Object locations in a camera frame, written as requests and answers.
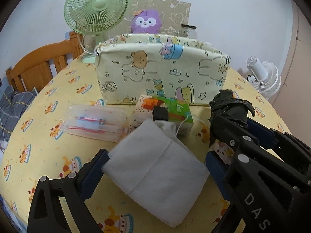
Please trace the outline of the black plastic bag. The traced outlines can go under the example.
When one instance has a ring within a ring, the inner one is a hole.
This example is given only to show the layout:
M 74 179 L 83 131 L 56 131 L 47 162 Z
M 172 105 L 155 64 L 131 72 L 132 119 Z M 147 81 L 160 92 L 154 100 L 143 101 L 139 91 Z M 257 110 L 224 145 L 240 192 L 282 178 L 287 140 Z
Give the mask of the black plastic bag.
M 209 105 L 211 107 L 210 123 L 222 116 L 242 127 L 247 127 L 248 113 L 250 112 L 252 117 L 256 115 L 252 103 L 233 97 L 232 90 L 220 90 Z

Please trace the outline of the clear plastic pink packet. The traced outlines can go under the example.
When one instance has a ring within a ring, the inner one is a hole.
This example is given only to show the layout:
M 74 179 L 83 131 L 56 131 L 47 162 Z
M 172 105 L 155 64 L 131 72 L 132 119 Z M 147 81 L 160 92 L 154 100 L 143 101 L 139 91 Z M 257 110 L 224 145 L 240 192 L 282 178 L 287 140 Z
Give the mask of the clear plastic pink packet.
M 129 132 L 128 116 L 119 107 L 73 105 L 64 124 L 68 134 L 113 143 Z

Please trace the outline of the white cloth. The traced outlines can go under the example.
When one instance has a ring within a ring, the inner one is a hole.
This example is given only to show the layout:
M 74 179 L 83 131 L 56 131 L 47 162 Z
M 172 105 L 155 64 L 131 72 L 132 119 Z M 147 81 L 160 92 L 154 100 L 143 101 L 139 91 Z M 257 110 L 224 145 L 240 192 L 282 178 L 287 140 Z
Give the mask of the white cloth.
M 208 177 L 207 167 L 176 137 L 172 122 L 146 119 L 109 153 L 102 171 L 131 199 L 174 228 Z

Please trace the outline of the colourful cartoon tissue pack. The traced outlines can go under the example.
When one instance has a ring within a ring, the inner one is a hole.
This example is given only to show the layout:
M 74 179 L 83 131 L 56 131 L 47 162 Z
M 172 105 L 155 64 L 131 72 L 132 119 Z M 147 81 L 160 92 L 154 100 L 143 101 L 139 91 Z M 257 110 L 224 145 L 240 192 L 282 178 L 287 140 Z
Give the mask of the colourful cartoon tissue pack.
M 131 126 L 137 128 L 146 119 L 163 120 L 176 125 L 178 135 L 186 135 L 193 127 L 189 104 L 165 97 L 141 95 L 131 115 Z

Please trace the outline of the white standing fan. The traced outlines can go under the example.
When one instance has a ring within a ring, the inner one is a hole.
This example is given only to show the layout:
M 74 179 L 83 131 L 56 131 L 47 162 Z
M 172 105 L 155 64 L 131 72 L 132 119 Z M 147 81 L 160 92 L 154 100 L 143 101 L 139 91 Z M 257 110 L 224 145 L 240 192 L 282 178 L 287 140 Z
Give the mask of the white standing fan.
M 281 76 L 278 68 L 271 62 L 263 62 L 258 57 L 251 56 L 246 60 L 249 74 L 247 81 L 265 98 L 270 99 L 281 86 Z

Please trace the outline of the blue plaid pillow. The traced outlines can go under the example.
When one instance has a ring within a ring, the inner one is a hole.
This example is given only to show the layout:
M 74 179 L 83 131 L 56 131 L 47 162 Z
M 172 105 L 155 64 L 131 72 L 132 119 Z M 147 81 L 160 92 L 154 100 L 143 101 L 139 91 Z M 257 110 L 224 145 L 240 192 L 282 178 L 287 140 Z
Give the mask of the blue plaid pillow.
M 18 92 L 9 85 L 1 97 L 1 141 L 8 142 L 23 113 L 38 95 L 36 88 Z

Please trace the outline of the glass jar with lid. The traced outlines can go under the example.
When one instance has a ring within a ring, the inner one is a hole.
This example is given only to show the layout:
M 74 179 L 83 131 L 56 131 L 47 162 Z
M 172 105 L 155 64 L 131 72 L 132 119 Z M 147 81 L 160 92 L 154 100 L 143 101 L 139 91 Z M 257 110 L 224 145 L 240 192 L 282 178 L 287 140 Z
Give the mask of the glass jar with lid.
M 197 27 L 187 24 L 181 24 L 181 30 L 179 35 L 182 37 L 187 37 L 191 39 L 197 39 Z

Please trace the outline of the cartoon print fabric storage box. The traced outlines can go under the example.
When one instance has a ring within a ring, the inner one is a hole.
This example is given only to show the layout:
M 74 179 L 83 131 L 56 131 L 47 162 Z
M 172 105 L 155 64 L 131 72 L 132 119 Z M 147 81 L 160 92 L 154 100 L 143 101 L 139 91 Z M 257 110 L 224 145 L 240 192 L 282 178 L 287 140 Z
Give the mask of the cartoon print fabric storage box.
M 94 48 L 100 90 L 107 104 L 164 97 L 208 105 L 222 89 L 230 56 L 211 44 L 172 35 L 122 34 Z

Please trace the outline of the cartoon print cardboard panel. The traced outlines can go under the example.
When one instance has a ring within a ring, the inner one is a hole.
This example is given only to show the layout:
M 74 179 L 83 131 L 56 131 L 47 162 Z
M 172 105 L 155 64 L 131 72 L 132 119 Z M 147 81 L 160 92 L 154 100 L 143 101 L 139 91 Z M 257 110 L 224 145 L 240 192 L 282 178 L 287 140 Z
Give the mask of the cartoon print cardboard panel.
M 182 24 L 188 24 L 191 4 L 178 0 L 131 0 L 124 19 L 113 32 L 116 35 L 130 33 L 134 14 L 141 10 L 157 10 L 162 21 L 161 34 L 174 35 Z

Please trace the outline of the purple plush bunny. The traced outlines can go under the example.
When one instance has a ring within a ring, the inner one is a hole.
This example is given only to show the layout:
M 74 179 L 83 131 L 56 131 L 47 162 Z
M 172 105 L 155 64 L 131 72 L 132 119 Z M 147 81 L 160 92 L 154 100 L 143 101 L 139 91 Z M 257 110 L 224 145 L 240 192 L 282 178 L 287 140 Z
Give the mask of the purple plush bunny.
M 159 34 L 162 25 L 157 10 L 142 10 L 136 14 L 131 22 L 132 34 Z

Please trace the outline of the green desk fan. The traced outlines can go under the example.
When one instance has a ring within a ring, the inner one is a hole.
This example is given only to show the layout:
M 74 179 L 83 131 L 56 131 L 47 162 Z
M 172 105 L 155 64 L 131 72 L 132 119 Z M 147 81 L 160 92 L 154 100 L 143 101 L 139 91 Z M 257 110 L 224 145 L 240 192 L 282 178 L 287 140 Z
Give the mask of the green desk fan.
M 66 0 L 64 18 L 78 36 L 83 63 L 94 63 L 94 48 L 124 18 L 130 0 Z

